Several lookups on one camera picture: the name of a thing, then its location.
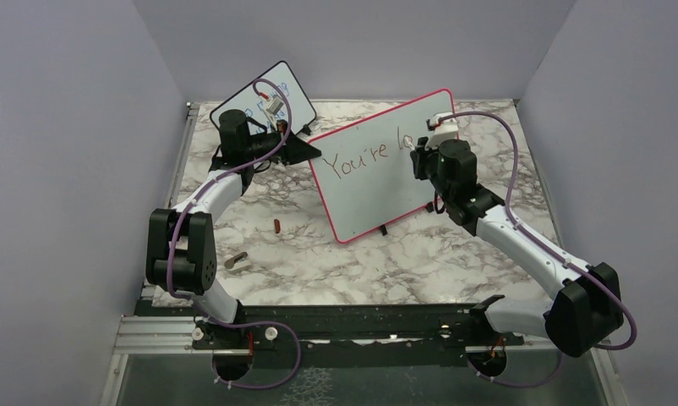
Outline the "pink framed whiteboard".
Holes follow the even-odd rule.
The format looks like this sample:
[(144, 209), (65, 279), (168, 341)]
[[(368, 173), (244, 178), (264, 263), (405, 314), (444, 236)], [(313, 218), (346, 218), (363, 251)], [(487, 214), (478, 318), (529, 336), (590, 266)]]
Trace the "pink framed whiteboard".
[(351, 242), (433, 199), (430, 183), (413, 176), (404, 137), (416, 143), (429, 135), (429, 118), (454, 110), (451, 91), (439, 89), (309, 140), (321, 151), (309, 167), (337, 242)]

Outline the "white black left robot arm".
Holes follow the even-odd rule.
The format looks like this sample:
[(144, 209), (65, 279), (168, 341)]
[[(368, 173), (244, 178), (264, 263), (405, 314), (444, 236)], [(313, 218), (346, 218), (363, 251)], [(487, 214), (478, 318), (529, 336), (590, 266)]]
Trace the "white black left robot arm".
[(187, 199), (150, 214), (145, 277), (175, 299), (192, 301), (215, 323), (214, 335), (226, 347), (243, 342), (246, 325), (240, 303), (216, 280), (214, 226), (242, 197), (259, 166), (295, 165), (320, 157), (320, 149), (300, 139), (287, 120), (271, 127), (230, 109), (217, 119), (220, 145), (207, 178)]

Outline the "white whiteboard marker pen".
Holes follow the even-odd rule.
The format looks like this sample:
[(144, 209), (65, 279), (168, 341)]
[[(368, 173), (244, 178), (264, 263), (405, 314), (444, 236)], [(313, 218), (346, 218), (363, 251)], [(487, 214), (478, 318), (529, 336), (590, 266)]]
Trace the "white whiteboard marker pen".
[(404, 144), (412, 151), (416, 148), (415, 144), (413, 143), (413, 138), (408, 135), (404, 137)]

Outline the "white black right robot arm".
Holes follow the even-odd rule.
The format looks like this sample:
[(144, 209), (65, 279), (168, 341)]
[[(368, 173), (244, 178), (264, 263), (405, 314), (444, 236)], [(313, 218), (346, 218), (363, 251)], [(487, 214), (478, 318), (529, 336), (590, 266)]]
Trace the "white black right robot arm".
[(477, 157), (465, 140), (431, 145), (421, 137), (410, 157), (415, 178), (431, 182), (441, 210), (518, 264), (548, 296), (540, 301), (495, 295), (476, 305), (468, 322), (475, 342), (491, 343), (501, 333), (527, 334), (548, 338), (576, 358), (623, 325), (616, 270), (569, 255), (520, 222), (497, 194), (478, 183)]

